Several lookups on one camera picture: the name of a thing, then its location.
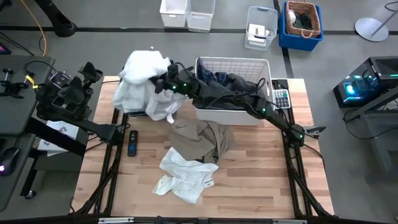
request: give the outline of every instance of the butcher block tabletop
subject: butcher block tabletop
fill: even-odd
[[[104,81],[112,80],[118,80],[118,77],[104,78]],[[313,125],[304,80],[288,79],[288,83],[295,122],[302,126]],[[94,122],[111,123],[114,110],[112,97],[117,87],[117,82],[103,84]],[[196,118],[190,100],[179,109],[176,117]],[[148,117],[130,117],[128,123],[131,127],[126,130],[124,138],[112,216],[294,217],[281,131],[268,121],[264,120],[259,126],[233,126],[236,147],[222,155],[217,164],[220,168],[213,174],[215,185],[204,189],[195,205],[184,202],[172,192],[164,196],[152,193],[157,181],[167,174],[159,168],[159,164],[170,148],[168,132],[171,125],[166,120],[153,121]],[[127,156],[128,133],[132,129],[138,130],[136,157]],[[90,141],[87,147],[98,144],[97,139]],[[305,143],[319,151],[317,140],[306,138]],[[73,198],[75,210],[88,200],[98,186],[105,149],[103,144],[84,156]],[[301,153],[308,188],[324,209],[333,214],[321,158],[306,147],[301,148]],[[300,208],[304,213],[302,193],[299,187],[297,189]],[[108,188],[104,191],[102,210],[107,198]]]

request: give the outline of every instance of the white laundry basket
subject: white laundry basket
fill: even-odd
[[[188,0],[187,26],[192,32],[210,32],[216,0]]]
[[[262,87],[266,100],[273,102],[272,97],[272,80],[269,70],[269,63],[265,59],[251,58],[221,58],[221,57],[200,57],[195,63],[195,71],[197,73],[199,59],[203,65],[211,72],[233,73],[243,77],[246,81],[257,83],[260,79],[265,78],[265,85]],[[225,125],[248,125],[257,126],[262,120],[249,115],[246,111],[230,111],[230,110],[202,110],[195,108],[196,116],[199,120],[214,121]]]
[[[160,15],[165,27],[185,27],[188,0],[162,0]]]

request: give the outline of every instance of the gray floor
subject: gray floor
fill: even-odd
[[[54,2],[80,27],[162,27],[159,16],[160,0]],[[384,4],[391,1],[312,2],[322,8],[325,30],[353,30],[353,24],[361,17],[385,19],[392,13],[384,9]],[[49,21],[40,9],[34,3],[29,5],[42,25],[49,26]],[[272,0],[217,0],[212,28],[244,29],[249,6],[273,7],[273,3]],[[34,26],[24,10],[16,1],[14,7],[0,13],[0,25]],[[398,30],[398,16],[387,26],[390,30]],[[40,54],[37,46],[40,38],[38,32],[5,33],[33,53]],[[265,58],[271,65],[272,77],[287,77],[277,39],[268,51],[260,52],[244,48],[244,34],[79,32],[70,38],[61,39],[48,32],[46,36],[48,55],[56,58],[56,68],[69,73],[75,73],[87,61],[91,61],[106,75],[117,75],[133,50],[150,50],[153,47],[154,50],[161,51],[162,55],[185,65],[193,65],[198,56]],[[24,54],[21,50],[11,49],[17,54]],[[369,56],[397,55],[397,49],[398,35],[390,36],[380,43],[368,42],[357,35],[326,35],[313,52],[289,50],[294,77],[305,79],[314,121],[327,127],[322,133],[320,145],[335,213],[343,218],[396,222],[394,214],[398,213],[398,185],[369,185],[365,182],[366,175],[377,169],[375,160],[366,141],[357,140],[348,134],[341,120],[343,113],[338,108],[331,89]],[[96,84],[95,89],[99,88],[100,84]],[[90,102],[92,108],[98,100],[98,91],[96,94]],[[61,158],[64,163],[72,159]],[[24,200],[18,196],[17,192],[22,187],[20,181],[9,208],[0,213],[0,219],[68,213],[68,203],[75,190],[77,177],[76,172],[41,172],[35,182],[38,196],[33,200]]]

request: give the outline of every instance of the remote control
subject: remote control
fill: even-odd
[[[130,136],[129,136],[129,145],[127,148],[127,155],[129,157],[134,157],[137,154],[137,137],[138,137],[138,131],[132,130],[130,131]]]
[[[287,90],[273,90],[274,103],[281,109],[290,108],[290,97]]]

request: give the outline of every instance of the computer tower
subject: computer tower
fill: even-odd
[[[398,56],[369,57],[334,87],[340,108],[360,107],[398,85]]]

